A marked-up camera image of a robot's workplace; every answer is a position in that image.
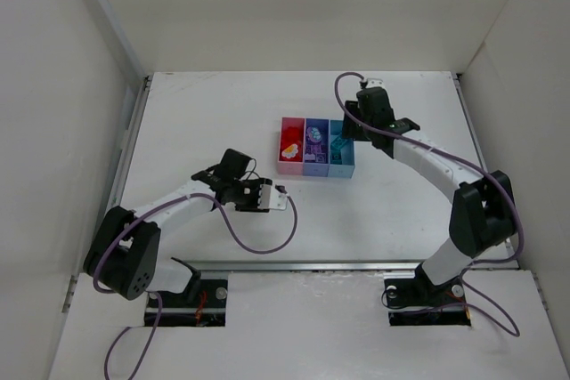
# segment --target small object in bin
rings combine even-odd
[[[331,151],[340,151],[343,147],[348,144],[348,140],[346,138],[342,138],[341,136],[334,139],[334,141],[330,144]]]
[[[330,153],[330,162],[334,165],[342,165],[342,156],[339,151],[332,151]]]
[[[297,144],[291,144],[284,151],[281,152],[281,155],[284,158],[292,159],[297,155],[298,152],[299,152],[299,146]]]

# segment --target black bracket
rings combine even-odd
[[[395,119],[394,110],[386,90],[382,87],[362,89],[356,94],[358,101],[346,101],[346,109],[367,125],[390,133],[402,135],[411,130],[419,130],[419,125],[407,117]],[[394,157],[394,138],[370,132],[345,115],[342,137],[354,141],[370,141],[376,149]]]
[[[134,219],[133,212],[121,206],[107,212],[83,264],[83,270],[89,276],[94,275],[111,242]],[[159,226],[155,222],[141,222],[126,236],[125,240],[129,239],[132,240],[130,247],[119,244],[110,253],[99,280],[127,300],[134,300],[144,292],[154,276],[159,252]]]
[[[457,303],[459,297],[455,297],[452,293],[454,286],[462,287],[459,278],[440,287],[430,287],[417,277],[384,279],[386,305],[388,309],[399,310],[407,307],[438,307]]]

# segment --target cable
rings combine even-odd
[[[261,176],[256,173],[255,171],[246,171],[246,174],[249,173],[248,178],[246,178],[245,180],[249,180],[249,177],[251,177],[251,175],[253,174],[254,176],[256,176],[258,179],[261,178]]]
[[[192,198],[206,198],[206,199],[209,199],[210,201],[212,201],[214,203],[214,205],[216,206],[216,208],[219,209],[220,214],[224,218],[225,225],[227,226],[228,231],[230,232],[230,234],[232,235],[232,237],[236,241],[236,243],[240,247],[245,249],[246,251],[253,253],[253,254],[266,255],[266,254],[276,253],[277,251],[283,249],[284,247],[286,247],[289,244],[289,242],[293,239],[293,236],[295,236],[295,232],[297,231],[297,221],[298,221],[297,207],[295,206],[295,202],[293,202],[293,198],[289,195],[287,195],[287,199],[289,200],[289,202],[291,204],[291,208],[293,209],[293,229],[291,230],[291,233],[290,233],[289,237],[287,238],[287,240],[285,240],[285,242],[283,242],[281,245],[279,245],[275,248],[266,249],[266,250],[259,250],[259,249],[250,248],[241,241],[241,239],[236,235],[236,233],[235,233],[235,231],[234,231],[234,229],[230,223],[230,220],[229,220],[229,218],[228,218],[228,216],[224,210],[224,207],[215,198],[211,197],[210,195],[208,195],[206,193],[192,193],[191,195],[188,195],[188,196],[181,196],[180,198],[175,198],[175,199],[169,200],[168,202],[165,202],[164,204],[156,206],[156,207],[152,208],[150,211],[142,214],[140,217],[136,218],[123,231],[121,231],[118,234],[118,236],[110,243],[109,247],[103,253],[101,259],[97,263],[97,267],[95,267],[95,272],[93,275],[93,286],[94,286],[94,288],[103,294],[114,294],[115,292],[113,290],[105,289],[99,285],[99,277],[101,276],[102,267],[105,265],[105,263],[109,259],[110,254],[118,246],[120,241],[122,239],[126,238],[127,236],[129,236],[131,231],[133,231],[133,229],[136,228],[136,226],[138,226],[145,219],[152,217],[154,214],[157,214],[160,211],[163,211],[163,210],[165,210],[171,206],[180,204],[181,202],[184,202],[185,200],[192,199]],[[138,362],[136,363],[136,366],[134,367],[133,373],[131,374],[130,377],[128,377],[128,380],[132,380],[134,378],[134,376],[136,375],[136,372],[138,371],[139,367],[143,363],[144,356],[146,355],[146,352],[149,350],[149,346],[151,345],[152,337],[154,337],[154,333],[157,330],[157,326],[159,325],[159,322],[160,322],[160,316],[162,314],[162,297],[160,297],[160,294],[155,293],[155,292],[149,292],[149,295],[155,295],[157,297],[157,300],[159,301],[159,309],[157,310],[156,319],[154,320],[154,324],[152,325],[152,329],[151,329],[151,333],[149,335],[149,339],[147,340],[146,345],[144,345],[144,349],[142,350],[141,357],[139,358]],[[127,327],[123,331],[121,331],[121,333],[117,336],[117,338],[115,338],[115,341],[111,344],[109,350],[107,351],[107,355],[105,357],[105,364],[103,367],[104,368],[105,380],[110,380],[109,370],[108,370],[110,355],[113,352],[113,349],[115,348],[115,345],[117,344],[117,342],[120,340],[120,338],[129,329],[131,329],[131,327]]]
[[[248,178],[246,178],[246,180],[249,180],[249,178],[251,177],[252,174],[257,175],[257,178],[260,178],[260,177],[259,177],[259,174],[256,173],[257,159],[253,158],[253,162],[254,162],[254,163],[253,163],[253,169],[252,169],[251,171],[249,171],[249,175],[248,175]]]
[[[386,137],[389,138],[394,138],[395,140],[402,140],[402,141],[407,141],[411,144],[415,144],[417,146],[420,146],[421,148],[425,149],[425,150],[430,150],[434,153],[436,153],[437,155],[443,157],[443,158],[448,158],[450,160],[453,160],[455,162],[458,162],[460,164],[463,164],[475,171],[477,171],[478,173],[480,173],[483,177],[485,177],[489,182],[491,182],[491,184],[493,186],[495,186],[497,188],[497,190],[499,191],[499,193],[501,194],[502,198],[505,200],[505,202],[507,203],[507,205],[509,206],[509,210],[512,213],[513,216],[513,222],[515,223],[515,229],[518,233],[518,247],[517,250],[515,251],[515,253],[513,255],[511,255],[510,257],[504,259],[504,260],[475,260],[473,264],[480,264],[480,263],[493,263],[493,264],[499,264],[499,263],[508,263],[511,262],[513,260],[516,260],[523,252],[523,249],[525,247],[525,232],[523,230],[523,224],[520,221],[520,217],[518,215],[518,211],[517,208],[515,207],[515,203],[513,202],[513,200],[510,198],[509,194],[507,193],[506,190],[503,189],[503,187],[499,184],[499,182],[492,176],[490,175],[488,172],[486,172],[482,167],[477,166],[476,164],[474,164],[473,162],[470,162],[464,158],[460,158],[458,156],[452,155],[451,153],[447,153],[446,151],[440,150],[436,147],[430,146],[428,144],[426,144],[425,142],[421,142],[421,141],[417,141],[414,140],[412,138],[406,137],[404,135],[400,135],[397,133],[390,133],[389,131],[384,131],[378,128],[375,128],[373,126],[370,126],[366,123],[364,123],[362,120],[360,120],[358,117],[355,117],[350,111],[348,111],[348,109],[345,107],[344,103],[342,102],[342,100],[340,99],[340,92],[338,90],[338,84],[340,82],[340,80],[343,77],[348,77],[348,76],[354,76],[354,77],[359,77],[361,80],[364,80],[364,76],[361,75],[360,73],[356,73],[354,71],[347,71],[345,73],[341,73],[340,75],[337,76],[337,78],[335,79],[335,97],[337,98],[337,102],[338,105],[340,106],[340,108],[345,112],[345,115],[347,115],[348,117],[350,117],[356,124],[360,125],[362,128],[366,129],[367,131],[370,131],[372,133],[378,133],[380,135],[384,135]],[[450,304],[446,304],[443,306],[439,306],[439,307],[432,307],[432,308],[426,308],[423,309],[421,311],[411,311],[408,312],[410,314],[421,314],[421,313],[428,313],[428,312],[432,312],[435,310],[441,310],[444,309],[446,307],[457,307],[457,306],[463,306],[463,307],[470,307],[471,309],[474,309],[476,311],[479,311],[480,313],[482,313],[483,315],[485,315],[490,321],[494,322],[498,327],[502,328],[505,332],[511,334],[514,337],[519,337],[520,336],[520,330],[518,329],[517,323],[510,317],[510,315],[502,308],[499,306],[498,303],[496,303],[491,297],[489,297],[488,295],[483,294],[481,291],[475,289],[473,286],[471,286],[470,284],[468,284],[467,282],[465,282],[465,279],[463,279],[463,275],[465,275],[466,271],[470,268],[471,266],[469,266],[468,268],[466,268],[461,274],[460,274],[460,280],[461,283],[463,284],[463,286],[469,288],[471,291],[475,292],[476,294],[482,296],[485,300],[487,300],[489,303],[491,303],[493,306],[495,306],[497,309],[499,309],[499,311],[505,315],[505,317],[509,320],[509,322],[511,323],[511,325],[514,328],[514,331],[509,330],[507,327],[505,327],[503,324],[501,324],[496,318],[494,318],[492,315],[490,315],[489,313],[487,313],[486,311],[484,311],[483,309],[480,309],[477,306],[474,306],[473,304],[470,303],[450,303]]]
[[[149,334],[149,339],[146,341],[146,345],[144,345],[144,349],[142,349],[141,357],[136,362],[136,365],[134,366],[133,373],[131,373],[131,375],[128,377],[128,380],[133,380],[134,376],[136,376],[137,371],[141,367],[141,364],[143,363],[144,357],[146,356],[146,351],[149,350],[149,346],[151,345],[152,337],[154,337],[154,333],[157,332],[157,327],[159,326],[159,321],[160,321],[160,315],[162,315],[162,297],[160,296],[159,293],[154,293],[154,292],[150,292],[149,295],[154,295],[157,298],[157,300],[159,301],[159,309],[157,310],[157,315],[156,315],[156,318],[154,320],[154,324],[152,324],[152,329],[151,329],[151,333]],[[121,331],[121,333],[115,338],[115,340],[111,344],[109,350],[107,351],[107,355],[105,355],[105,363],[103,365],[103,372],[105,375],[105,380],[110,380],[110,376],[109,376],[110,355],[112,354],[113,349],[117,345],[118,341],[121,339],[122,336],[124,336],[126,334],[126,332],[129,329],[131,329],[131,327],[126,327],[123,331]]]

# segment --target white table surface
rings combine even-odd
[[[159,328],[136,379],[568,380],[530,272],[466,279],[513,316],[520,338],[476,311],[472,327],[390,327],[379,273],[234,273],[226,327]],[[143,324],[145,301],[98,294],[82,274],[50,379],[102,379],[110,344],[124,326]],[[134,328],[118,343],[111,378],[127,379],[149,332]]]
[[[337,72],[157,73],[146,104],[121,205],[141,206],[219,162],[227,148],[257,159],[257,171],[286,186],[299,210],[297,235],[273,255],[252,255],[231,239],[219,213],[163,239],[161,256],[194,261],[419,261],[445,241],[451,206],[427,181],[367,142],[356,143],[352,180],[277,175],[281,117],[341,119]],[[366,72],[384,79],[397,117],[409,117],[450,152],[477,162],[452,75]],[[355,99],[356,78],[341,85]],[[231,211],[256,248],[275,247],[292,225],[286,213]],[[504,245],[487,257],[505,258]]]

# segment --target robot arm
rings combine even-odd
[[[368,79],[361,86],[358,101],[345,104],[353,116],[380,130],[437,147],[413,121],[395,119],[381,80]],[[368,132],[347,116],[343,136],[371,141],[375,148],[425,177],[452,203],[449,238],[418,266],[414,279],[387,279],[389,307],[437,305],[438,297],[457,283],[460,273],[475,258],[516,232],[501,194],[481,174],[413,142]],[[492,176],[512,198],[508,176],[500,171]]]
[[[265,178],[241,179],[250,160],[250,157],[228,149],[219,164],[193,175],[184,186],[163,198],[134,210],[121,206],[111,208],[95,235],[84,262],[84,271],[94,275],[103,253],[137,215],[182,198],[180,203],[153,215],[151,222],[141,222],[136,226],[110,253],[99,280],[127,300],[135,299],[144,291],[191,294],[194,282],[200,279],[199,272],[180,261],[157,263],[162,239],[167,239],[191,219],[215,209],[211,199],[189,198],[190,195],[211,197],[222,205],[233,203],[237,211],[268,213],[270,210],[287,209],[287,195],[282,186],[275,186]]]

